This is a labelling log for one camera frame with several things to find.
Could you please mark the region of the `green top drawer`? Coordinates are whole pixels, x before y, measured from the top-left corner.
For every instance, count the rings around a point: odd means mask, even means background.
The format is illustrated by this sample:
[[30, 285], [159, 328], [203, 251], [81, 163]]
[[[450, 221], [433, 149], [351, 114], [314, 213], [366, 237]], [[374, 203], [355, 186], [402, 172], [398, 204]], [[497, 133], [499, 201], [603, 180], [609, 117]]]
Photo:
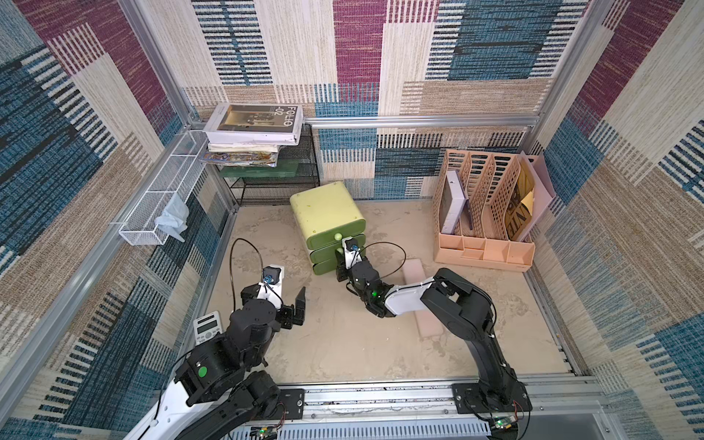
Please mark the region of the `green top drawer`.
[[322, 249], [339, 242], [342, 238], [348, 238], [362, 234], [366, 228], [366, 221], [359, 219], [345, 225], [336, 225], [328, 229], [322, 227], [302, 228], [306, 247], [310, 250]]

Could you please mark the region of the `green three-drawer cabinet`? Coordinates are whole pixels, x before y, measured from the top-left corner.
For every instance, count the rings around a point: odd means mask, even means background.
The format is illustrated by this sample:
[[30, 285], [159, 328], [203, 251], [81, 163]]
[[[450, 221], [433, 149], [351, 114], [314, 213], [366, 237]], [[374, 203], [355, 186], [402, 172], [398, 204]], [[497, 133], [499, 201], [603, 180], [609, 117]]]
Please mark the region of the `green three-drawer cabinet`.
[[366, 221], [342, 181], [299, 192], [290, 197], [290, 205], [303, 239], [302, 228], [328, 229], [359, 219]]

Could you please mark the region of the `pink sponge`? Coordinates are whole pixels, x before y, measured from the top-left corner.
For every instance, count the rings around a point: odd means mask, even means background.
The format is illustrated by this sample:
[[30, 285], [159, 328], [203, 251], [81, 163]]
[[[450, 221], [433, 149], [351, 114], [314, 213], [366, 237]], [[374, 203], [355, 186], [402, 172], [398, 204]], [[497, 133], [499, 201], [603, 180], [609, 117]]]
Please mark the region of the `pink sponge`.
[[418, 258], [407, 260], [401, 270], [403, 271], [403, 278], [406, 284], [418, 284], [427, 279], [423, 262], [418, 260]]
[[440, 337], [445, 333], [445, 326], [429, 311], [414, 312], [418, 335], [421, 339]]

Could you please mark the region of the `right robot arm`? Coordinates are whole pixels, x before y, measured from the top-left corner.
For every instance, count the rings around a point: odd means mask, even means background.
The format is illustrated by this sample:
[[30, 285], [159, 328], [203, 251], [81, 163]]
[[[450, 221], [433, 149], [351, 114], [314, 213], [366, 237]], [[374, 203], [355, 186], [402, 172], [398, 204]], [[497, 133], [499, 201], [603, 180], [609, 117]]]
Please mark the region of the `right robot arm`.
[[463, 340], [477, 365], [478, 381], [453, 386], [460, 414], [528, 413], [533, 405], [522, 381], [502, 354], [494, 328], [496, 311], [491, 297], [451, 269], [415, 284], [384, 282], [367, 258], [352, 263], [338, 259], [337, 280], [346, 282], [379, 318], [429, 311], [451, 334]]

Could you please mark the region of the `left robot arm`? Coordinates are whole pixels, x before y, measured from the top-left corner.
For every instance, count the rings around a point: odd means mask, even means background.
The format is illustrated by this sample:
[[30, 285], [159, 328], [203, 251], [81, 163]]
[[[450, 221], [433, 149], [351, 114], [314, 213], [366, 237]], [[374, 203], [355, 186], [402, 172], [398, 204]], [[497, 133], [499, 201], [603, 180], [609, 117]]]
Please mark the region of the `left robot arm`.
[[304, 416], [304, 390], [282, 389], [264, 370], [275, 335], [305, 319], [305, 292], [276, 307], [249, 298], [224, 333], [195, 346], [129, 439], [223, 439], [247, 427], [247, 439], [278, 439]]

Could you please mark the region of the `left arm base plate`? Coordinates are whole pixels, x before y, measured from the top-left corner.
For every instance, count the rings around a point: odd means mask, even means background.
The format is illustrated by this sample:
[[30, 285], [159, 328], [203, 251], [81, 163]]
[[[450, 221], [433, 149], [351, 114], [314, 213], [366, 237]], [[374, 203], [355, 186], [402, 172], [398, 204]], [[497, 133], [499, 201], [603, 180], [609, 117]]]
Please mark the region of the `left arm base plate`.
[[269, 421], [294, 421], [302, 420], [304, 417], [305, 390], [303, 388], [280, 390], [277, 397], [268, 401], [260, 420]]

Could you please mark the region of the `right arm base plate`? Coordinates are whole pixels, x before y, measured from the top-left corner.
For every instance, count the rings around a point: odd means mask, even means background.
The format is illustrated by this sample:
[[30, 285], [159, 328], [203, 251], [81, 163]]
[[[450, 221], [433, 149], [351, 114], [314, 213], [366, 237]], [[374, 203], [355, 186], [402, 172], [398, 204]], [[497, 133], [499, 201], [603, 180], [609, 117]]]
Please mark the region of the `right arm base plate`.
[[504, 392], [490, 389], [481, 382], [454, 383], [451, 391], [459, 414], [512, 413], [514, 410], [527, 414], [533, 410], [522, 383], [511, 383]]

